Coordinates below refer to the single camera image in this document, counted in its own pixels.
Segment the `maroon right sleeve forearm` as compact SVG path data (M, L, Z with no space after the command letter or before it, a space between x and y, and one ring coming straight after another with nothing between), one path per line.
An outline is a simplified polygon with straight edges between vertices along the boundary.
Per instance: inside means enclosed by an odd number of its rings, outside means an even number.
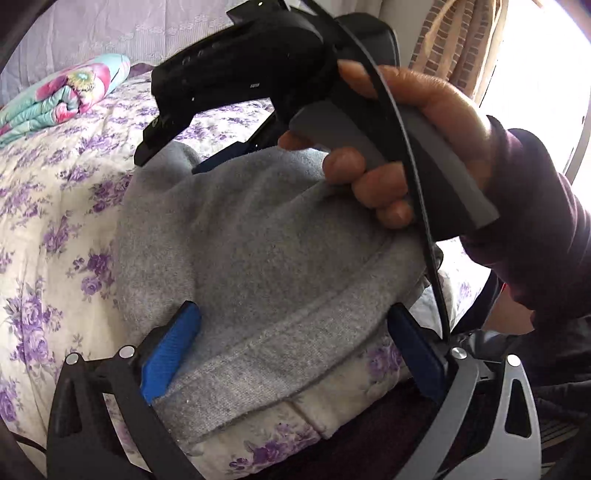
M491 121L499 152L485 194L499 212L466 236L470 258L508 285L535 327L590 313L590 214L543 143Z

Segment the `person's right hand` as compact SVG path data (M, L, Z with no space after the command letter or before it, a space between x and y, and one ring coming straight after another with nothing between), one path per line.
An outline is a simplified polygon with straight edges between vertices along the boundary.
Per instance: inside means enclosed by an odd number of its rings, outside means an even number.
M485 190L493 175L499 145L488 117L440 78L386 65L380 71L394 100L421 111L463 161L479 188ZM359 151L344 147L325 156L322 171L329 183L351 186L356 200L374 210L384 226L401 229L414 220L401 164L368 170Z

